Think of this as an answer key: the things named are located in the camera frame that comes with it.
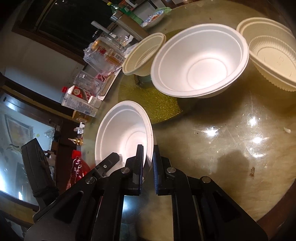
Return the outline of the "white foam bowl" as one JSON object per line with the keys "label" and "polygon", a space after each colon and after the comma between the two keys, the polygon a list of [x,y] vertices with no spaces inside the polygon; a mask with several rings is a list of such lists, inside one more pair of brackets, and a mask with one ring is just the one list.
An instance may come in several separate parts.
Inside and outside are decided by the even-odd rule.
{"label": "white foam bowl", "polygon": [[249,48],[245,38],[222,24],[199,24],[173,37],[157,52],[152,83],[178,98],[208,98],[225,91],[245,70]]}
{"label": "white foam bowl", "polygon": [[125,166],[128,158],[136,155],[137,146],[144,147],[144,176],[152,165],[154,134],[151,121],[144,108],[130,100],[116,104],[103,118],[96,136],[95,164],[109,154],[119,154],[120,160],[106,175]]}

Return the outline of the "cream ribbed plastic bowl large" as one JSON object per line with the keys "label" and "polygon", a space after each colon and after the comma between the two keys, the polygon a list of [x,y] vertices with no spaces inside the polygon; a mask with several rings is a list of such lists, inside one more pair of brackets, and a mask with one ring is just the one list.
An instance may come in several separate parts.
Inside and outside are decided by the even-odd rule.
{"label": "cream ribbed plastic bowl large", "polygon": [[241,21],[236,30],[245,38],[259,73],[278,88],[295,91],[295,37],[286,26],[261,17]]}

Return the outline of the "red plastic cup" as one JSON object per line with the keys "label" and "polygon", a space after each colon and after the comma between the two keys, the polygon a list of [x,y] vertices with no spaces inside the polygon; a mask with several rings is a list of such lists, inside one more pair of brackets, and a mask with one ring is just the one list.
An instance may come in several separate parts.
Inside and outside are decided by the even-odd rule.
{"label": "red plastic cup", "polygon": [[82,159],[82,153],[81,153],[81,151],[78,151],[78,150],[73,150],[72,151],[71,158],[73,160],[73,163],[74,162],[85,162]]}

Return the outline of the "small white pill jar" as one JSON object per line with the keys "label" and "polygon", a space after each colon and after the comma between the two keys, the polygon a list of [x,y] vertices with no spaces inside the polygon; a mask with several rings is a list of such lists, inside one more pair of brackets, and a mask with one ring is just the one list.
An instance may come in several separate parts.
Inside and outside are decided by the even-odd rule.
{"label": "small white pill jar", "polygon": [[94,108],[100,108],[102,101],[98,97],[92,95],[89,98],[88,103]]}

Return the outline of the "red white carton box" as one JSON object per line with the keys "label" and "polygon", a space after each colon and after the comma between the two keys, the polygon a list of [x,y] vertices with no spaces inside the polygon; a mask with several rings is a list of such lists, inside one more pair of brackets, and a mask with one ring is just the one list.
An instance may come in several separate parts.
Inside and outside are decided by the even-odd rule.
{"label": "red white carton box", "polygon": [[85,101],[89,101],[90,97],[92,96],[90,92],[76,85],[73,85],[72,87],[70,87],[67,90],[67,93],[72,94],[73,96],[78,97]]}

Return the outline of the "clear glass mug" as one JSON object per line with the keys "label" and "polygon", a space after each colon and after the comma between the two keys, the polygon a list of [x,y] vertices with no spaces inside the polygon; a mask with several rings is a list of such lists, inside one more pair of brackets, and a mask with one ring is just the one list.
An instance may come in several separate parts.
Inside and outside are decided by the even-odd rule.
{"label": "clear glass mug", "polygon": [[91,92],[92,95],[97,95],[104,87],[104,82],[82,70],[76,75],[73,84]]}

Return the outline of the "clear plastic bag of jars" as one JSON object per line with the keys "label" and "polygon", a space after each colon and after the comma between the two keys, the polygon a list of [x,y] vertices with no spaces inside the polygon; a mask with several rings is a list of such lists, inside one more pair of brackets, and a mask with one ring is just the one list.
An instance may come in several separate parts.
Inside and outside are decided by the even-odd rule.
{"label": "clear plastic bag of jars", "polygon": [[98,74],[110,75],[122,67],[132,47],[130,43],[123,45],[109,35],[100,36],[83,50],[83,60]]}

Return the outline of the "plate with snacks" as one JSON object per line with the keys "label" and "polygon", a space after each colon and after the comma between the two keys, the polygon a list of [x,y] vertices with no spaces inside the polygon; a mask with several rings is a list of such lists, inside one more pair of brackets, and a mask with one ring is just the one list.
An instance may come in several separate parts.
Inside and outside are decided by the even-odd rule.
{"label": "plate with snacks", "polygon": [[149,17],[143,21],[140,26],[143,29],[149,29],[155,25],[157,25],[165,16],[165,10],[161,9],[153,13],[152,15],[149,15]]}

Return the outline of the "green plastic bottle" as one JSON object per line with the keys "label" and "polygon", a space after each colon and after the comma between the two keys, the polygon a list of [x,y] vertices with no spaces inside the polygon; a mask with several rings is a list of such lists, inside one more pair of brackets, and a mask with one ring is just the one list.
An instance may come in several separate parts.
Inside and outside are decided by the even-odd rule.
{"label": "green plastic bottle", "polygon": [[128,7],[126,6],[119,6],[117,4],[113,4],[111,2],[107,3],[108,6],[110,6],[112,13],[116,13],[117,11],[121,11],[125,15],[129,16],[132,18],[134,21],[136,21],[139,25],[143,23],[143,20],[138,17],[133,11],[131,11]]}

